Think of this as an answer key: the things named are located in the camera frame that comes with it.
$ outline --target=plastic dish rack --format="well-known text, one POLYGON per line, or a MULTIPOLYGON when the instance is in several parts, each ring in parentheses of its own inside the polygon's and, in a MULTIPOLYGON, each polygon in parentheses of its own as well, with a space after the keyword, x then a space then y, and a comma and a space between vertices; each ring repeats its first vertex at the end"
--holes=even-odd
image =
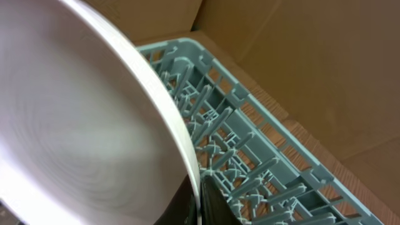
POLYGON ((213 176, 243 224, 382 224, 198 42, 181 38, 137 49, 175 100, 201 174, 213 176), (244 107, 261 116, 251 120, 244 107), (266 128, 282 140, 272 141, 266 128), (288 149, 309 167, 296 167, 288 149))

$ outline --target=cardboard wall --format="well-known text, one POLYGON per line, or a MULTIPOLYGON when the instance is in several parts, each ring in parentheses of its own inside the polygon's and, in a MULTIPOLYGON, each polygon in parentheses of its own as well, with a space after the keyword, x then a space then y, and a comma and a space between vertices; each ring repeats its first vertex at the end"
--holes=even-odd
POLYGON ((201 0, 85 0, 130 40, 190 31, 201 0))
POLYGON ((196 26, 400 214, 400 1, 244 2, 196 26))

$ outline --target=green dish rack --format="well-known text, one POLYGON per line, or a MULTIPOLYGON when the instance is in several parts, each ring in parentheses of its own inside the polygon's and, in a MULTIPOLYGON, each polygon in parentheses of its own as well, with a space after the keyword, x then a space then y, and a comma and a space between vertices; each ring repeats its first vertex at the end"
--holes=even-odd
POLYGON ((215 179, 243 224, 382 224, 198 42, 181 38, 137 49, 186 121, 201 175, 215 179), (261 119, 251 121, 244 105, 261 119), (265 127, 284 141, 273 143, 265 127), (284 154, 289 148, 304 158, 307 169, 284 154), (326 189, 337 196, 326 197, 326 189), (344 215, 341 204, 355 213, 344 215))

